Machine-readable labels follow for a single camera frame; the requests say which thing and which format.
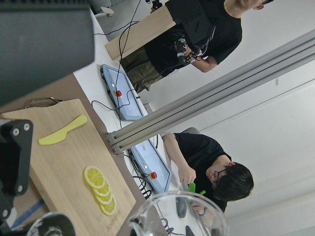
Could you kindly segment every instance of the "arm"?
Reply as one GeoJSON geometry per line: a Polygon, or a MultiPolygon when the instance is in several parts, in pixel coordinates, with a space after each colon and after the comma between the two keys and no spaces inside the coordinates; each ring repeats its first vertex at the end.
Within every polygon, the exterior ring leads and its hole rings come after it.
{"type": "MultiPolygon", "coordinates": [[[[187,50],[184,53],[185,57],[187,57],[190,53],[191,53],[191,49],[187,46],[187,50]]],[[[218,65],[218,63],[213,57],[207,57],[206,59],[198,57],[192,63],[192,65],[196,67],[198,70],[205,73],[215,68],[218,65]]]]}
{"type": "Polygon", "coordinates": [[[181,183],[189,184],[196,178],[196,172],[192,169],[185,160],[178,142],[174,134],[166,134],[162,136],[164,146],[169,158],[174,161],[178,167],[178,176],[181,183]]]}

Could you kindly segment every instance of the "black hair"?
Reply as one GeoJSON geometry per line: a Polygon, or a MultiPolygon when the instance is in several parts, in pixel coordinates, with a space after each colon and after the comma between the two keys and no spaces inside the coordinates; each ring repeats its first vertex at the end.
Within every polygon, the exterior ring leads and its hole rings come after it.
{"type": "Polygon", "coordinates": [[[262,4],[267,4],[267,3],[270,3],[270,2],[272,2],[272,1],[274,1],[274,0],[266,0],[266,1],[264,1],[262,4]]]}
{"type": "Polygon", "coordinates": [[[214,196],[223,201],[235,201],[249,196],[254,187],[252,174],[245,166],[225,166],[225,175],[219,178],[214,196]]]}

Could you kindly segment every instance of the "eyeglasses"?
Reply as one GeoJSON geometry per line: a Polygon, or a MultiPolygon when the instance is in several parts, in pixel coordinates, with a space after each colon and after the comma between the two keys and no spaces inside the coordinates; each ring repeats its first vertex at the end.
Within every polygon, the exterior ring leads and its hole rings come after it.
{"type": "Polygon", "coordinates": [[[218,182],[218,180],[219,180],[219,174],[220,174],[220,172],[222,172],[222,171],[225,171],[225,169],[224,170],[221,170],[221,171],[215,171],[215,173],[214,173],[214,177],[215,177],[215,183],[216,183],[216,185],[212,185],[212,187],[213,187],[213,190],[215,190],[216,189],[216,187],[217,187],[217,182],[218,182]]]}

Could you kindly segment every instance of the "yellow plastic knife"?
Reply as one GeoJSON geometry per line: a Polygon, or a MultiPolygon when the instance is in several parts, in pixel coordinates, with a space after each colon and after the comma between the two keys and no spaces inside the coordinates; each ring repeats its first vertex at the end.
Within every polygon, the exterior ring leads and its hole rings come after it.
{"type": "Polygon", "coordinates": [[[78,118],[74,119],[70,124],[66,125],[64,128],[52,133],[44,138],[38,140],[40,145],[51,145],[61,142],[67,136],[67,133],[72,129],[78,128],[84,125],[88,121],[85,115],[80,115],[78,118]]]}

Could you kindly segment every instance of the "black t-shirt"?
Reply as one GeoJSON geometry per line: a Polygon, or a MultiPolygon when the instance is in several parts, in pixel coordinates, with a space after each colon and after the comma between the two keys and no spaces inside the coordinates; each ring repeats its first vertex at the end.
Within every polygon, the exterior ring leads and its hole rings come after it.
{"type": "Polygon", "coordinates": [[[206,171],[219,156],[227,155],[232,160],[231,157],[224,152],[216,140],[203,134],[176,133],[175,137],[188,165],[196,171],[194,181],[196,193],[205,190],[204,196],[225,211],[227,202],[214,197],[212,184],[206,176],[206,171]]]}
{"type": "MultiPolygon", "coordinates": [[[[212,56],[219,64],[234,51],[242,40],[241,19],[234,18],[226,12],[224,8],[225,0],[199,1],[203,6],[210,23],[216,26],[214,37],[209,42],[208,48],[203,57],[212,56]]],[[[164,77],[173,72],[175,69],[179,69],[187,65],[178,65],[179,62],[174,47],[175,40],[173,34],[178,31],[184,31],[181,24],[174,26],[144,46],[148,58],[152,62],[153,66],[164,77]]]]}

